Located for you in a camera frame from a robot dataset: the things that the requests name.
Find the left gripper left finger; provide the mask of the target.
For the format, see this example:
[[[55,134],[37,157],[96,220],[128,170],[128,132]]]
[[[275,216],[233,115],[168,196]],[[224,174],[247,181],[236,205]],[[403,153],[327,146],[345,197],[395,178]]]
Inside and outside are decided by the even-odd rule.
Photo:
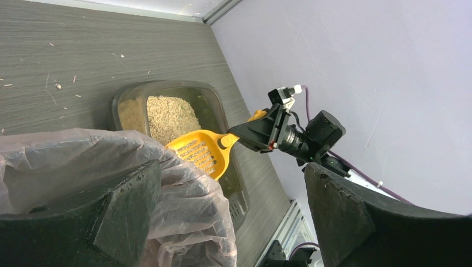
[[[138,266],[158,202],[161,166],[151,160],[111,181],[1,215],[2,266]]]

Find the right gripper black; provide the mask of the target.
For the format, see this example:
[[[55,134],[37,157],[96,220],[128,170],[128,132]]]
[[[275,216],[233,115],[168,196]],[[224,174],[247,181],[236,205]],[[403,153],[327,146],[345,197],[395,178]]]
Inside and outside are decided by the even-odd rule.
[[[231,127],[227,133],[239,137],[242,145],[255,152],[269,153],[274,149],[289,152],[295,139],[294,129],[288,124],[290,118],[290,111],[274,104],[257,110],[247,122]]]

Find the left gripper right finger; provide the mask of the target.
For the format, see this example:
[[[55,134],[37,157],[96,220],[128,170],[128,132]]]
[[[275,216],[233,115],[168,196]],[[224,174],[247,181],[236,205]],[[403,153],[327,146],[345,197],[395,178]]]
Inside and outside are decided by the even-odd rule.
[[[395,200],[317,164],[304,179],[325,266],[471,265],[471,216]]]

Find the orange plastic litter scoop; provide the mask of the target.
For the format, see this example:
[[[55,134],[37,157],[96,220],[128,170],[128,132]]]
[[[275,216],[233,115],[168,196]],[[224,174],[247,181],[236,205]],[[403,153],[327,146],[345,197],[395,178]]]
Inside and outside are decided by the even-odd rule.
[[[193,163],[217,181],[229,166],[231,149],[236,142],[258,141],[259,134],[251,132],[249,124],[266,114],[266,111],[257,110],[246,123],[231,127],[227,133],[215,133],[210,130],[186,133],[172,140],[165,148],[175,153],[180,159]]]

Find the translucent trash bag liner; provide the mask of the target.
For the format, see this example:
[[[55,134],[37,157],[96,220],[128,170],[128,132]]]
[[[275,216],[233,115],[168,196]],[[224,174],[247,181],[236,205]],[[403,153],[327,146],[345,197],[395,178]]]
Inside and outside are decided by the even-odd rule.
[[[229,201],[136,131],[1,137],[2,266],[236,266]]]

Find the dark translucent litter box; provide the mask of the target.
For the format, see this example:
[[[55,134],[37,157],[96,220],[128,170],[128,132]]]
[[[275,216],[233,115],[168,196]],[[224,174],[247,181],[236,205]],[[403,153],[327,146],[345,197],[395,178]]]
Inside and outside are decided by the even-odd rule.
[[[113,131],[135,130],[166,145],[194,130],[224,134],[228,123],[216,89],[195,81],[144,81],[118,89],[109,102]]]

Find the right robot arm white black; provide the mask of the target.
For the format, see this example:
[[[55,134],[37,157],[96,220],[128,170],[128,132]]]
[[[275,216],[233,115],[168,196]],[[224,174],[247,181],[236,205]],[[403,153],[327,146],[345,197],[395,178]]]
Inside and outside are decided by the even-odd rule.
[[[293,156],[299,166],[315,163],[319,167],[347,177],[350,167],[335,157],[328,156],[331,147],[344,135],[345,128],[330,113],[322,110],[309,121],[306,128],[297,130],[289,125],[291,116],[297,114],[289,108],[275,103],[271,108],[257,111],[246,123],[231,127],[228,132],[239,138],[239,142],[252,151],[269,153],[274,149]],[[313,175],[306,178],[308,203],[311,209],[321,252],[329,266],[381,266],[383,260],[374,255],[374,240],[369,234],[361,234],[360,225],[367,222],[360,218],[363,211],[340,213],[335,218],[335,208],[347,208],[346,202],[332,203],[315,200]]]

